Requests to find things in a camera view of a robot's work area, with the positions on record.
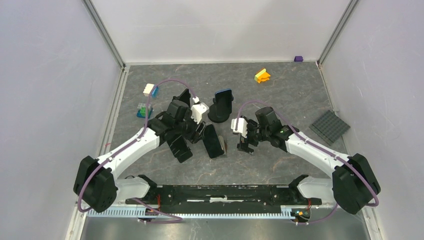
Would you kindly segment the black phone light blue edge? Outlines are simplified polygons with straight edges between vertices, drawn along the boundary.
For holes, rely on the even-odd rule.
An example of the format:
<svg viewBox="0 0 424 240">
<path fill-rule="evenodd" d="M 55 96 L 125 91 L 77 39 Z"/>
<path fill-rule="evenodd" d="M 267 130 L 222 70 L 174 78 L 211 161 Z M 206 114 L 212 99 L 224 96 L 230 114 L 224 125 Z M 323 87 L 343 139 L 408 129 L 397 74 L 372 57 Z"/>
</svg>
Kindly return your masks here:
<svg viewBox="0 0 424 240">
<path fill-rule="evenodd" d="M 189 107 L 191 106 L 191 93 L 188 88 L 186 88 L 179 96 L 173 96 L 173 100 L 181 101 L 187 104 Z"/>
</svg>

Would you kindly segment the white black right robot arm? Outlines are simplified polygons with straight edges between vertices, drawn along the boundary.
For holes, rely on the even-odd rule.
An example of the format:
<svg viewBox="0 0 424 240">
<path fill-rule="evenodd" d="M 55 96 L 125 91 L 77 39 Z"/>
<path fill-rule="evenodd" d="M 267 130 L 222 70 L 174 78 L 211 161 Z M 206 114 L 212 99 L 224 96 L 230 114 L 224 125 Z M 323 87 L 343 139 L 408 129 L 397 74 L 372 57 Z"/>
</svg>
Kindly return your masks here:
<svg viewBox="0 0 424 240">
<path fill-rule="evenodd" d="M 231 130 L 240 136 L 239 151 L 252 154 L 253 146 L 268 142 L 277 149 L 302 158 L 328 176 L 314 178 L 304 175 L 295 179 L 288 191 L 293 203 L 318 199 L 323 203 L 335 203 L 352 215 L 363 207 L 379 205 L 381 187 L 365 156 L 330 149 L 291 124 L 282 124 L 282 116 L 270 106 L 257 110 L 255 115 L 256 120 L 242 115 L 231 120 Z"/>
</svg>

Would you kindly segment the dark blue edged phone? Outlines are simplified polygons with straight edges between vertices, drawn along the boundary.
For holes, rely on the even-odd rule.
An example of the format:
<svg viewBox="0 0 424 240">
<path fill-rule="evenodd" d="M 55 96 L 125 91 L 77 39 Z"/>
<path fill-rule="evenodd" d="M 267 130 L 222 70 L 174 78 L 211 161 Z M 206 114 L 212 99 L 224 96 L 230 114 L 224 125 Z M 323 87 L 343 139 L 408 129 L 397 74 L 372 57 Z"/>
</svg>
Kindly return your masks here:
<svg viewBox="0 0 424 240">
<path fill-rule="evenodd" d="M 232 102 L 234 97 L 230 88 L 217 91 L 215 93 L 214 99 L 216 115 L 218 117 L 223 118 L 229 116 L 232 113 Z"/>
</svg>

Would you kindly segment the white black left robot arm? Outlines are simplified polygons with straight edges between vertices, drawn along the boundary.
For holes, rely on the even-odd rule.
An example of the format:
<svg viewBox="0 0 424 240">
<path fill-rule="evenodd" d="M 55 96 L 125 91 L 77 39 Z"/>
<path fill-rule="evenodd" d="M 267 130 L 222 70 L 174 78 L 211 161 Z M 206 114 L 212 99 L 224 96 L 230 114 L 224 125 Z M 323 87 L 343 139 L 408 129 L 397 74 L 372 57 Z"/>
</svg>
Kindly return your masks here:
<svg viewBox="0 0 424 240">
<path fill-rule="evenodd" d="M 93 158 L 86 156 L 80 162 L 73 191 L 77 194 L 77 207 L 82 213 L 95 210 L 101 213 L 117 199 L 139 198 L 145 204 L 153 203 L 157 190 L 143 178 L 118 184 L 118 177 L 148 152 L 167 143 L 173 156 L 183 163 L 193 153 L 187 141 L 195 142 L 205 127 L 203 114 L 209 107 L 203 102 L 192 106 L 174 99 L 166 111 L 151 118 L 129 140 L 110 152 Z"/>
</svg>

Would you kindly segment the dark grey phone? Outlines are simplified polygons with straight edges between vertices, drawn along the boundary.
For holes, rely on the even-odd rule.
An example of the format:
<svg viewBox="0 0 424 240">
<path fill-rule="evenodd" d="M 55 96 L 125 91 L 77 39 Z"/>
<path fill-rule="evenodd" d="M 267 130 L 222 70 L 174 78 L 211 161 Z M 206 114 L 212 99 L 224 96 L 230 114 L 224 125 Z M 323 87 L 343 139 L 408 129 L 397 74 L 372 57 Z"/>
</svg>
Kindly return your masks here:
<svg viewBox="0 0 424 240">
<path fill-rule="evenodd" d="M 220 139 L 213 124 L 205 126 L 202 132 L 202 141 L 210 159 L 225 154 L 224 142 Z"/>
</svg>

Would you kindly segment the black folding desk stand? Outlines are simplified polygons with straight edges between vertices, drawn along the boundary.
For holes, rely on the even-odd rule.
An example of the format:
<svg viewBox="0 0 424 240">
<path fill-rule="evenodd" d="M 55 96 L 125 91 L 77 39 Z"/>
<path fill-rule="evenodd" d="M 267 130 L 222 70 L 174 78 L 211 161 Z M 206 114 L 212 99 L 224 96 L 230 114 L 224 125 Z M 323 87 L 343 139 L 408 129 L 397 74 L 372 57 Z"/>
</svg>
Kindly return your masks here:
<svg viewBox="0 0 424 240">
<path fill-rule="evenodd" d="M 186 140 L 180 134 L 176 134 L 168 139 L 167 144 L 179 163 L 184 163 L 193 156 L 191 149 L 188 147 Z"/>
</svg>

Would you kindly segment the black phone stand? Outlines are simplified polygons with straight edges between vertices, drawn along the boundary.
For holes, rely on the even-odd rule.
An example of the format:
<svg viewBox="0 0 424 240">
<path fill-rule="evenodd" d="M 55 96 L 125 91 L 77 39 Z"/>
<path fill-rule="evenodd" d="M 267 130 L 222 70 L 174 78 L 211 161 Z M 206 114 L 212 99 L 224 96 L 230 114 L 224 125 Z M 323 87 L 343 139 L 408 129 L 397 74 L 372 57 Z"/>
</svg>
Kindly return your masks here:
<svg viewBox="0 0 424 240">
<path fill-rule="evenodd" d="M 209 113 L 207 114 L 209 120 L 217 124 L 227 121 L 233 111 L 233 100 L 234 97 L 232 94 L 216 95 L 212 99 L 213 104 L 210 106 Z"/>
</svg>

